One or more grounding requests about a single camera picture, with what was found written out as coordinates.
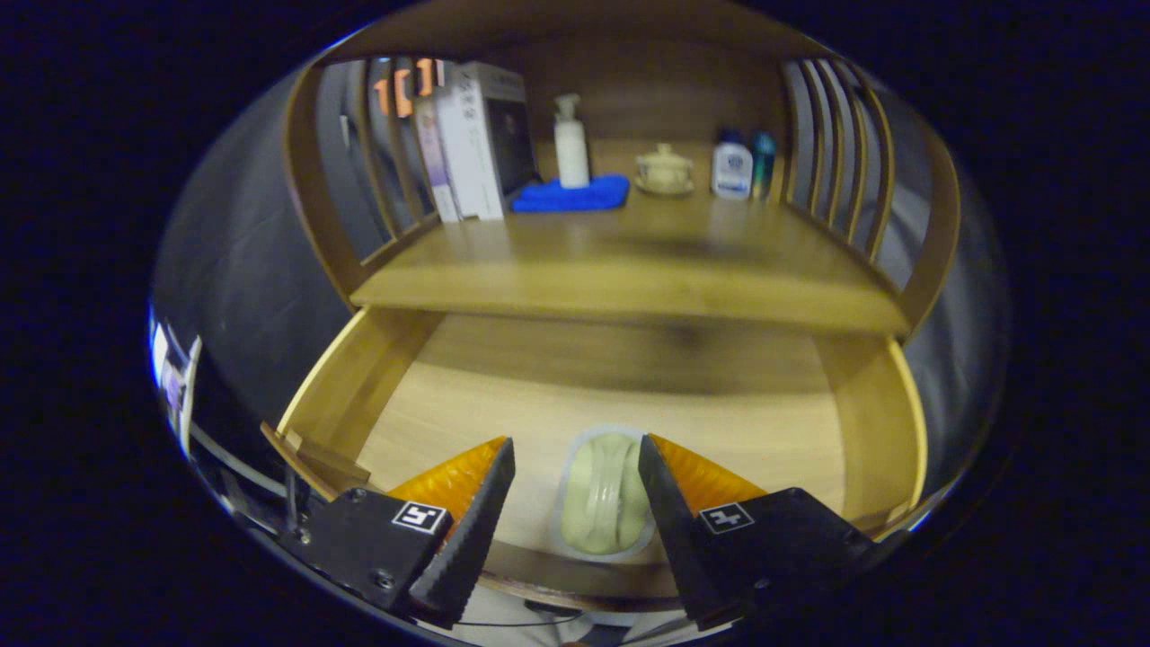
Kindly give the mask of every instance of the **wooden shelf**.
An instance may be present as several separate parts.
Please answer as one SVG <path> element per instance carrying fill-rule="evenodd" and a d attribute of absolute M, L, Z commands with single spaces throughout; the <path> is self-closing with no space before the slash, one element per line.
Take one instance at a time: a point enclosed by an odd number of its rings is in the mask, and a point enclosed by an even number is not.
<path fill-rule="evenodd" d="M 743 319 L 904 336 L 890 282 L 777 203 L 654 198 L 608 211 L 511 214 L 427 233 L 352 293 L 361 306 L 670 323 Z"/>
<path fill-rule="evenodd" d="M 278 429 L 321 480 L 321 468 L 351 465 L 345 476 L 381 492 L 507 436 L 515 480 L 481 581 L 584 609 L 674 608 L 658 533 L 608 565 L 572 557 L 551 532 L 572 442 L 604 424 L 662 436 L 768 492 L 803 487 L 872 537 L 917 504 L 926 475 L 918 392 L 890 338 L 734 322 L 363 308 Z M 346 487 L 320 485 L 329 498 Z"/>

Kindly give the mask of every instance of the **teal bottle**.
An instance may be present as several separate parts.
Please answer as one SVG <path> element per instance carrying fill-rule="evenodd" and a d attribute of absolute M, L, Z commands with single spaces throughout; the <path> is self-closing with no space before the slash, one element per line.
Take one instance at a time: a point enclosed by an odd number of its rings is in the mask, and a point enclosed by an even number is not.
<path fill-rule="evenodd" d="M 770 171 L 775 168 L 775 140 L 770 138 L 770 134 L 761 130 L 754 133 L 751 157 L 754 161 L 751 199 L 765 200 L 770 187 Z"/>

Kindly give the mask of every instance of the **orange number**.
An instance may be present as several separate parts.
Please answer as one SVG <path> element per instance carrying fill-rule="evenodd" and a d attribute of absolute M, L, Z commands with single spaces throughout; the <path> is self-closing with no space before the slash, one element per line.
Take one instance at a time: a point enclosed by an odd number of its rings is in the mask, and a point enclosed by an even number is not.
<path fill-rule="evenodd" d="M 420 74 L 420 76 L 421 76 L 420 95 L 421 97 L 427 97 L 428 94 L 431 93 L 431 86 L 432 86 L 432 83 L 434 83 L 434 77 L 432 77 L 432 66 L 434 64 L 435 64 L 435 61 L 431 60 L 431 59 L 420 59 L 419 62 L 415 63 L 415 66 L 417 68 L 420 68 L 420 72 L 421 72 Z M 396 70 L 396 78 L 394 78 L 394 86 L 396 86 L 396 113 L 398 114 L 398 116 L 400 118 L 406 117 L 406 116 L 408 116 L 408 115 L 412 114 L 412 100 L 407 98 L 407 91 L 406 91 L 406 87 L 404 87 L 404 80 L 407 79 L 407 76 L 409 74 L 411 74 L 411 70 L 406 70 L 406 69 Z M 382 78 L 382 79 L 375 82 L 375 85 L 371 86 L 373 88 L 375 88 L 376 95 L 379 98 L 379 109 L 383 111 L 384 115 L 390 114 L 390 111 L 389 111 L 390 108 L 388 106 L 390 105 L 391 101 L 390 101 L 390 99 L 388 97 L 388 85 L 389 85 L 388 84 L 388 79 L 383 79 Z"/>

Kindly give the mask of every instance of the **green soap bar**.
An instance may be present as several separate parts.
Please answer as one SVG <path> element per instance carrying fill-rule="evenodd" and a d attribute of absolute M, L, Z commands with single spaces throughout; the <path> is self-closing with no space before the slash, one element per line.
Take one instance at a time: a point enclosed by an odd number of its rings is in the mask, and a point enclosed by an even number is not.
<path fill-rule="evenodd" d="M 560 518 L 560 533 L 572 548 L 591 555 L 630 548 L 647 523 L 647 508 L 638 440 L 603 434 L 575 453 Z"/>

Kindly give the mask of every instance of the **black background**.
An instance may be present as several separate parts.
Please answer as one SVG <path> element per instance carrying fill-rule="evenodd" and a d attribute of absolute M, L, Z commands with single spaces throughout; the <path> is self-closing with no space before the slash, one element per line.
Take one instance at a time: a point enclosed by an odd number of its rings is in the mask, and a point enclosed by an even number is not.
<path fill-rule="evenodd" d="M 6 274 L 29 287 L 6 317 L 18 395 L 2 533 L 3 631 L 18 637 L 6 644 L 404 640 L 246 541 L 177 460 L 150 393 L 150 272 L 183 180 L 264 88 L 393 8 L 291 5 L 3 9 L 17 188 Z M 1145 492 L 1132 469 L 1144 424 L 1127 419 L 1143 372 L 1127 361 L 1145 359 L 1129 296 L 1144 293 L 1147 10 L 762 6 L 941 131 L 994 209 L 1018 334 L 990 445 L 953 501 L 874 577 L 749 644 L 1137 638 L 1144 524 L 1124 511 Z"/>

